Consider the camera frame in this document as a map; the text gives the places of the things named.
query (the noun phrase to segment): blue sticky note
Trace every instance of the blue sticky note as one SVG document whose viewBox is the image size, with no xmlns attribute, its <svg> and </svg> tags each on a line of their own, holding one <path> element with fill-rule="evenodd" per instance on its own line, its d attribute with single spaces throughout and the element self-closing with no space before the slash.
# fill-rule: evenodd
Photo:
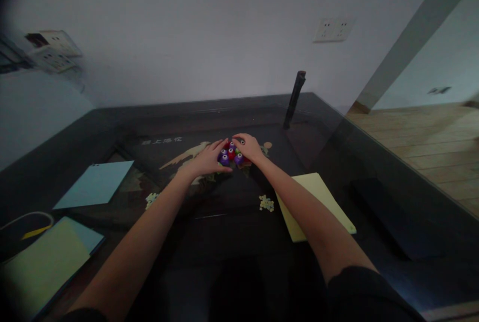
<svg viewBox="0 0 479 322">
<path fill-rule="evenodd" d="M 131 165 L 133 161 L 90 166 L 53 209 L 108 203 Z"/>
<path fill-rule="evenodd" d="M 99 234 L 96 231 L 93 231 L 88 227 L 83 226 L 82 224 L 68 217 L 63 217 L 60 221 L 64 219 L 70 223 L 76 235 L 81 240 L 88 253 L 91 255 L 98 246 L 98 244 L 103 241 L 103 235 Z"/>
</svg>

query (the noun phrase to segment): paper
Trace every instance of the paper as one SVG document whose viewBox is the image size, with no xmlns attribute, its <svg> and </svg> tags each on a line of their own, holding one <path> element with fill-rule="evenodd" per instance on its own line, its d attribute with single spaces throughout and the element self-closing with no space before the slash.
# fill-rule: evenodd
<svg viewBox="0 0 479 322">
<path fill-rule="evenodd" d="M 59 221 L 5 263 L 5 292 L 24 320 L 34 318 L 90 257 L 68 220 Z"/>
<path fill-rule="evenodd" d="M 346 216 L 344 211 L 339 207 L 338 203 L 334 199 L 333 195 L 327 188 L 323 179 L 317 172 L 293 176 L 294 180 L 299 182 L 306 190 L 308 190 L 314 197 L 323 203 L 324 206 L 328 208 L 329 211 L 338 219 L 339 222 L 346 228 L 350 234 L 356 233 L 356 227 L 354 227 L 351 220 Z M 288 209 L 284 205 L 284 202 L 279 198 L 278 193 L 276 193 L 278 198 L 279 207 L 281 208 L 281 213 L 283 214 L 284 221 L 291 236 L 293 242 L 306 241 L 306 236 L 299 227 L 296 220 L 291 216 Z"/>
<path fill-rule="evenodd" d="M 124 161 L 90 166 L 53 209 L 108 203 L 132 164 Z"/>
<path fill-rule="evenodd" d="M 83 226 L 82 224 L 68 217 L 62 218 L 58 223 L 64 220 L 68 221 L 73 227 L 73 230 L 75 231 L 77 237 L 81 240 L 83 246 L 85 246 L 86 250 L 90 255 L 95 251 L 96 247 L 100 244 L 100 242 L 103 241 L 103 235 L 93 231 L 92 229 L 89 229 L 88 227 Z"/>
</svg>

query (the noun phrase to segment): black pole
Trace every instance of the black pole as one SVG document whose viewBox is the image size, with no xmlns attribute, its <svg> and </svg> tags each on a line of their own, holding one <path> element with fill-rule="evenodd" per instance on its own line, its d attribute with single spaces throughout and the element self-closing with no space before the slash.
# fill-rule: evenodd
<svg viewBox="0 0 479 322">
<path fill-rule="evenodd" d="M 289 123 L 293 118 L 294 110 L 296 109 L 296 104 L 298 103 L 299 93 L 301 92 L 301 88 L 303 87 L 305 81 L 306 72 L 304 70 L 298 71 L 298 74 L 296 75 L 296 81 L 294 82 L 291 99 L 289 99 L 288 111 L 286 112 L 286 117 L 284 118 L 284 129 L 289 129 Z"/>
</svg>

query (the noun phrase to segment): small white beads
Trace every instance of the small white beads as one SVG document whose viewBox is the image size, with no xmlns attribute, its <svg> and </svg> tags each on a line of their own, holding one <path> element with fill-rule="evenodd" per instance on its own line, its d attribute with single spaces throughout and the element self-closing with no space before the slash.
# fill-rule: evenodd
<svg viewBox="0 0 479 322">
<path fill-rule="evenodd" d="M 156 198 L 160 196 L 160 194 L 157 194 L 157 193 L 154 193 L 152 192 L 151 194 L 149 194 L 147 197 L 146 197 L 146 208 L 145 210 L 148 210 L 151 206 L 151 204 L 153 203 L 153 201 L 156 200 Z"/>
<path fill-rule="evenodd" d="M 266 195 L 260 196 L 259 199 L 261 200 L 259 204 L 260 211 L 262 211 L 263 208 L 265 208 L 269 212 L 274 211 L 274 201 L 272 201 L 270 198 L 267 198 Z"/>
</svg>

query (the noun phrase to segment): wall socket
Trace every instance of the wall socket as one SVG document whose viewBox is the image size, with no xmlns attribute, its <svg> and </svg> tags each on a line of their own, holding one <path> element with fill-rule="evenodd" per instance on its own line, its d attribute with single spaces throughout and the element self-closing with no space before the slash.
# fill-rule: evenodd
<svg viewBox="0 0 479 322">
<path fill-rule="evenodd" d="M 333 34 L 336 22 L 332 18 L 324 18 L 319 22 L 318 30 L 314 36 L 313 42 L 325 41 Z"/>
<path fill-rule="evenodd" d="M 344 41 L 349 36 L 355 22 L 355 18 L 322 19 L 313 43 Z"/>
<path fill-rule="evenodd" d="M 28 56 L 40 68 L 54 73 L 61 73 L 76 65 L 69 58 L 53 49 L 50 45 L 35 49 L 30 52 Z"/>
<path fill-rule="evenodd" d="M 428 94 L 430 94 L 430 95 L 445 94 L 450 89 L 451 89 L 451 87 L 432 88 L 430 91 L 428 91 Z"/>
<path fill-rule="evenodd" d="M 67 57 L 80 56 L 81 51 L 63 30 L 42 30 L 39 32 L 48 44 Z"/>
</svg>

